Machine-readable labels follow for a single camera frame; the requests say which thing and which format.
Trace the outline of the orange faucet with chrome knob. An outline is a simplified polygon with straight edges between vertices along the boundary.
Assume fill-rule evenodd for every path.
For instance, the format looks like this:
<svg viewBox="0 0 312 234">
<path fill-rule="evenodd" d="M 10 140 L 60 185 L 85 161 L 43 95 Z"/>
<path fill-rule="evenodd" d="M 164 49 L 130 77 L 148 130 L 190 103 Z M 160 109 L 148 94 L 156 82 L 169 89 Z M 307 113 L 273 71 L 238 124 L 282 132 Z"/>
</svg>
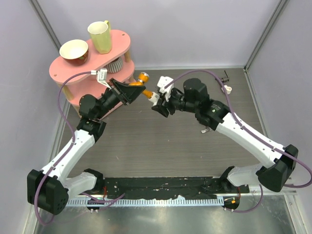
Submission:
<svg viewBox="0 0 312 234">
<path fill-rule="evenodd" d="M 129 83 L 131 86 L 144 86 L 149 81 L 149 75 L 145 72 L 141 72 L 138 75 L 137 81 Z M 150 99 L 153 96 L 153 92 L 149 90 L 142 91 L 142 94 L 145 95 L 147 99 Z"/>
</svg>

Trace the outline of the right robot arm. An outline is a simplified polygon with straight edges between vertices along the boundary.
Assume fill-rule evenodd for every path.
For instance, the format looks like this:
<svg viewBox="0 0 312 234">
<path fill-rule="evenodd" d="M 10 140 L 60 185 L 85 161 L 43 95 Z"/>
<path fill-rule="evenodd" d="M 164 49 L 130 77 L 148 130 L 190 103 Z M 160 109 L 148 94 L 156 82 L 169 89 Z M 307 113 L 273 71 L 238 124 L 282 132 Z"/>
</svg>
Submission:
<svg viewBox="0 0 312 234">
<path fill-rule="evenodd" d="M 222 174 L 221 189 L 230 193 L 242 185 L 260 184 L 273 192 L 280 192 L 295 168 L 295 162 L 284 153 L 297 157 L 298 149 L 293 145 L 284 147 L 254 128 L 246 131 L 247 124 L 233 117 L 227 105 L 211 99 L 206 85 L 199 79 L 186 80 L 183 88 L 183 91 L 178 90 L 172 78 L 161 76 L 157 92 L 151 98 L 152 110 L 165 117 L 175 111 L 193 113 L 201 125 L 231 138 L 259 161 L 252 166 L 229 167 Z"/>
</svg>

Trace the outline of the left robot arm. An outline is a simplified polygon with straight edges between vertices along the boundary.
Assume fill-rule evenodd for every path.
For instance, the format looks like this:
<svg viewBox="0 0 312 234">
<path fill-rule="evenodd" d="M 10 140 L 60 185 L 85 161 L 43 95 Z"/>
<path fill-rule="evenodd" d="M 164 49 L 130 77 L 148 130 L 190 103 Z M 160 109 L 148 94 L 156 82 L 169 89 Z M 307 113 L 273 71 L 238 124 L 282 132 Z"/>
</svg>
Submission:
<svg viewBox="0 0 312 234">
<path fill-rule="evenodd" d="M 79 101 L 81 119 L 74 136 L 57 156 L 41 170 L 32 170 L 27 176 L 27 200 L 37 209 L 58 215 L 69 199 L 85 192 L 100 194 L 104 188 L 103 174 L 86 169 L 80 175 L 68 175 L 81 157 L 102 136 L 106 123 L 102 118 L 118 104 L 131 104 L 145 90 L 145 81 L 139 78 L 130 84 L 110 79 L 107 88 L 96 98 L 86 94 Z"/>
</svg>

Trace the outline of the white PVC elbow fitting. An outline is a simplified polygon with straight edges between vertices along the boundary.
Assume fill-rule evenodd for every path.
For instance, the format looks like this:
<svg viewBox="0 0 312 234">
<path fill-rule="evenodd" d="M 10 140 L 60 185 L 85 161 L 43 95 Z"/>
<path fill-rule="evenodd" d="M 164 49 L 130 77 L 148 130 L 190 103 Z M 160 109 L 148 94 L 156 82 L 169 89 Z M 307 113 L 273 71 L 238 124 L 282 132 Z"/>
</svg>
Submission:
<svg viewBox="0 0 312 234">
<path fill-rule="evenodd" d="M 154 103 L 154 102 L 158 102 L 159 100 L 159 94 L 152 92 L 152 96 L 149 98 L 149 101 Z"/>
</svg>

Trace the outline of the dark faucet with white elbow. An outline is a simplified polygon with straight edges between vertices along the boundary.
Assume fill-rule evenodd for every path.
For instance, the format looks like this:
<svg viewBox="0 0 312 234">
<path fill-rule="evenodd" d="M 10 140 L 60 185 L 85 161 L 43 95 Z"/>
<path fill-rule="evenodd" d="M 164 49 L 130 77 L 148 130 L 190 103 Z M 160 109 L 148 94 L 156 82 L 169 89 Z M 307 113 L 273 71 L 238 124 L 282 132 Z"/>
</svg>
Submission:
<svg viewBox="0 0 312 234">
<path fill-rule="evenodd" d="M 227 84 L 230 81 L 230 78 L 225 70 L 224 70 L 224 74 L 225 74 L 225 77 L 217 76 L 216 81 L 219 84 L 221 91 L 227 95 L 230 95 L 233 90 L 232 87 Z"/>
</svg>

